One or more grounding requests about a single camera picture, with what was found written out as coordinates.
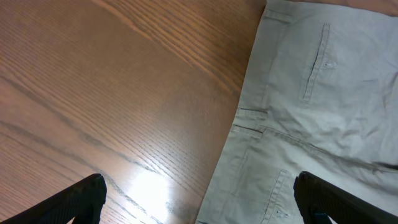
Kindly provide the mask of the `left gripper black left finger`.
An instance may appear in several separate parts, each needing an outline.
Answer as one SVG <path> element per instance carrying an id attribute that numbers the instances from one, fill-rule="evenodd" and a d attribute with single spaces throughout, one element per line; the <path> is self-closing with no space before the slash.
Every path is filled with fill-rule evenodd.
<path id="1" fill-rule="evenodd" d="M 92 174 L 2 224 L 98 224 L 107 187 L 101 174 Z"/>

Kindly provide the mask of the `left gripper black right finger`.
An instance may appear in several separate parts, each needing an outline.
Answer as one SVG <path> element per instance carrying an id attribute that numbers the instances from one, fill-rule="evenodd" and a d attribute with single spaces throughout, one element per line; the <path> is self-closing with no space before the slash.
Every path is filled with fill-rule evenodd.
<path id="1" fill-rule="evenodd" d="M 337 186 L 303 171 L 295 178 L 294 198 L 304 224 L 391 224 L 397 217 Z"/>

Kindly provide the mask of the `khaki green shorts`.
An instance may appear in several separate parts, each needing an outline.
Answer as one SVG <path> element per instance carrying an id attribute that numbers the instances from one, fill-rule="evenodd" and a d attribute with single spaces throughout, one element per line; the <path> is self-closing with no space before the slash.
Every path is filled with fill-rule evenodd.
<path id="1" fill-rule="evenodd" d="M 302 171 L 397 213 L 397 18 L 268 1 L 197 223 L 302 223 Z"/>

